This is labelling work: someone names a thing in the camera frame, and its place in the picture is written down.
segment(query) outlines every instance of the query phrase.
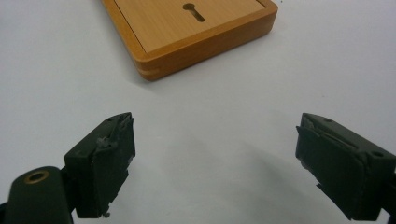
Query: screw hole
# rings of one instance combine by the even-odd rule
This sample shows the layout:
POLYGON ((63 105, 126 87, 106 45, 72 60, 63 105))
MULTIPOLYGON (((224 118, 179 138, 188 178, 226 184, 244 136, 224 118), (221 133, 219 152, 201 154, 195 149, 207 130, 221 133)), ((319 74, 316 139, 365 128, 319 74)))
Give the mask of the screw hole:
POLYGON ((36 184, 42 180, 45 180, 49 177, 50 173, 48 171, 36 171, 28 176, 25 177, 24 182, 26 184, 36 184))
POLYGON ((384 157, 384 154, 382 154, 380 152, 372 152, 372 154, 377 156, 377 157, 384 157))

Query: keyhole escutcheon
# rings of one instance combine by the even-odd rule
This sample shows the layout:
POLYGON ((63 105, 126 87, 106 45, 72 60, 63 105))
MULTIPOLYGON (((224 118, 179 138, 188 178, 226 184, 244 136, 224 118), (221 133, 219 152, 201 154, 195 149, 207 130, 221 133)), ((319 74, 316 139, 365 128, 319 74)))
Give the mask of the keyhole escutcheon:
POLYGON ((192 14, 192 16, 194 16, 195 19, 197 19, 199 22, 205 21, 205 18, 202 17, 197 10, 195 10, 195 5, 193 3, 184 4, 183 9, 188 10, 192 14))

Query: wooden box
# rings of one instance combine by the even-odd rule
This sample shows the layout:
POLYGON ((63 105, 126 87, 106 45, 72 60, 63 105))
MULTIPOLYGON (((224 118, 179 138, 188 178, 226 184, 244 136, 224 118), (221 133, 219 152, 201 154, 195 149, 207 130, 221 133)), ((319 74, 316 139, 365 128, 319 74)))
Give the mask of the wooden box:
POLYGON ((155 80, 271 31, 270 0, 103 0, 140 75, 155 80))

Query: light wood panel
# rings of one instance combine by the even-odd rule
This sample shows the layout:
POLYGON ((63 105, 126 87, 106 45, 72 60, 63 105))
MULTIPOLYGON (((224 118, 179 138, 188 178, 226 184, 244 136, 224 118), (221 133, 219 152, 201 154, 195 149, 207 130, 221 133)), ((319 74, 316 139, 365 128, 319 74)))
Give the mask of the light wood panel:
POLYGON ((268 34, 270 0, 103 0, 136 69, 147 80, 170 75, 268 34), (191 3, 200 22, 183 5, 191 3))
POLYGON ((244 17, 263 8, 255 0, 116 0, 145 52, 244 17), (198 21, 186 4, 205 21, 198 21))

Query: white table surface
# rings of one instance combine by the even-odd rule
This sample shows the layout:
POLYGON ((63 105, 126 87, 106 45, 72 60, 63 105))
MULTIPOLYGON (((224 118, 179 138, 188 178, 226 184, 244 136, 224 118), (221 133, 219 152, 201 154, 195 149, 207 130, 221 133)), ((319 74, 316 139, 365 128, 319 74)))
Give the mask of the white table surface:
POLYGON ((0 202, 131 111, 111 217, 76 223, 350 223, 295 159, 295 126, 318 114, 396 154, 396 1, 276 3, 269 35, 147 82, 99 0, 1 1, 0 202))

